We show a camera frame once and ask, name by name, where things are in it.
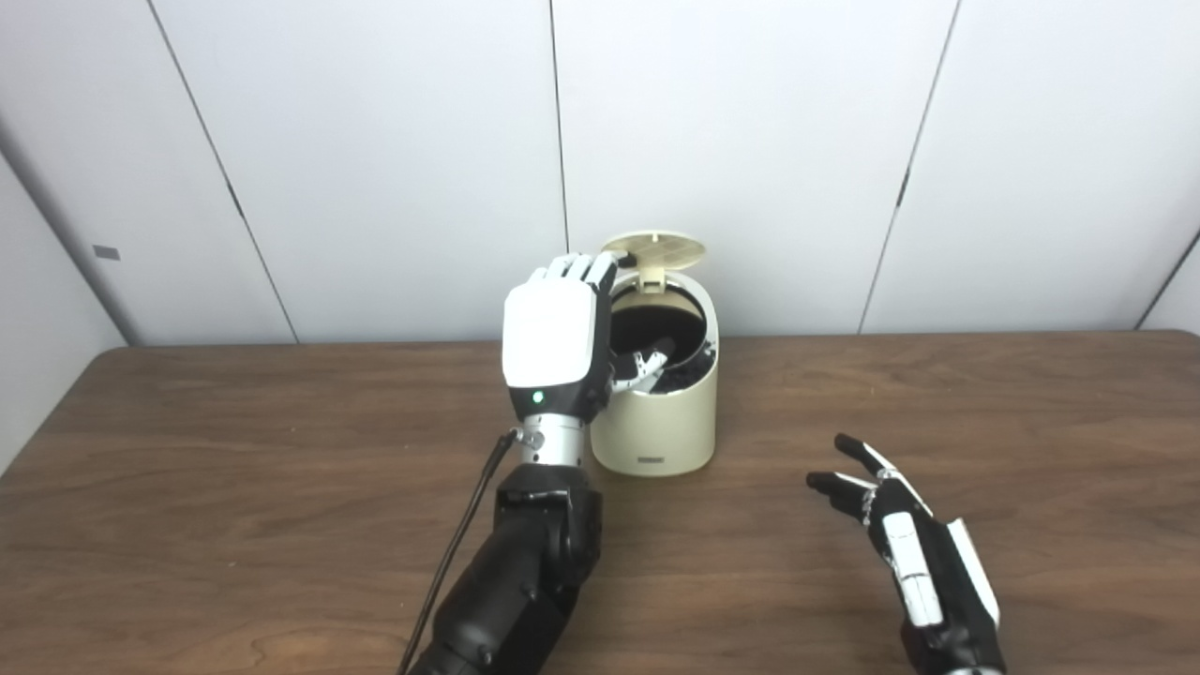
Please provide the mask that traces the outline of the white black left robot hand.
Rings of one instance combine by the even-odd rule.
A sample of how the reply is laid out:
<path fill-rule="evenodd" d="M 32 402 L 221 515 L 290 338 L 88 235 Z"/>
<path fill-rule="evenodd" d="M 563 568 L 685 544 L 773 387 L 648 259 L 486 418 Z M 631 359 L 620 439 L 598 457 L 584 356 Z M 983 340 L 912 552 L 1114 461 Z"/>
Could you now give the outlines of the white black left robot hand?
<path fill-rule="evenodd" d="M 569 253 L 540 265 L 509 292 L 502 327 L 502 375 L 518 420 L 562 416 L 588 426 L 612 394 L 664 370 L 672 338 L 642 350 L 611 350 L 612 295 L 625 251 Z"/>

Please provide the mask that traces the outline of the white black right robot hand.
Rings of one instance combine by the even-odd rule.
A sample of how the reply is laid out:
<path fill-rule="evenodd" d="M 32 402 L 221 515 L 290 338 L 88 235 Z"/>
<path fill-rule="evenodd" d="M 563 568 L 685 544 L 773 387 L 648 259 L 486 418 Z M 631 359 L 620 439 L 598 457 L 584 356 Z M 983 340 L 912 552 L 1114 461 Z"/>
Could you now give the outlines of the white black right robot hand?
<path fill-rule="evenodd" d="M 836 434 L 836 450 L 872 474 L 810 472 L 806 486 L 853 518 L 892 573 L 902 603 L 901 641 L 917 674 L 1006 674 L 1001 610 L 962 518 L 943 522 L 894 464 Z"/>

